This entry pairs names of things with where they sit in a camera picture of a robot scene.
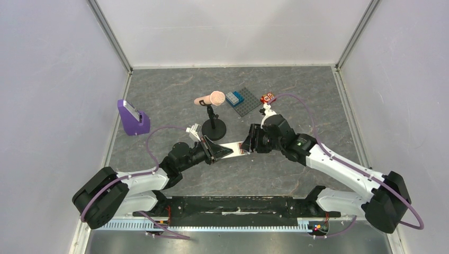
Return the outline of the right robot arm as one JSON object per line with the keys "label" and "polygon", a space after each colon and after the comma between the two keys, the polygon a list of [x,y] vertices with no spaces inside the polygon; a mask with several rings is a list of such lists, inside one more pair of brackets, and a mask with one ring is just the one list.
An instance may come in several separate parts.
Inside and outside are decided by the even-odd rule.
{"label": "right robot arm", "polygon": [[411,206],[404,178],[397,172],[387,175],[365,168],[333,153],[314,137],[295,133],[280,114],[265,116],[252,124],[243,142],[220,144],[226,149],[219,158],[248,153],[279,151],[289,161],[318,170],[350,188],[349,192],[319,187],[318,194],[306,201],[313,216],[324,211],[364,217],[374,228],[393,233]]}

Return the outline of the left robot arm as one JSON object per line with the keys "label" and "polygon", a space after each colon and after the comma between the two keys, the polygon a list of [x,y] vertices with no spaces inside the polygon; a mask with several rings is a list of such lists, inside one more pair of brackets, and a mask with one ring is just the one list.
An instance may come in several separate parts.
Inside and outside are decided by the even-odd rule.
{"label": "left robot arm", "polygon": [[160,216],[166,209],[161,191],[176,185],[183,178],[183,171],[242,153],[240,142],[216,144],[208,137],[202,137],[193,147],[178,142],[155,168],[134,172],[102,168],[74,194],[72,203],[91,229],[102,227],[113,217],[137,211]]}

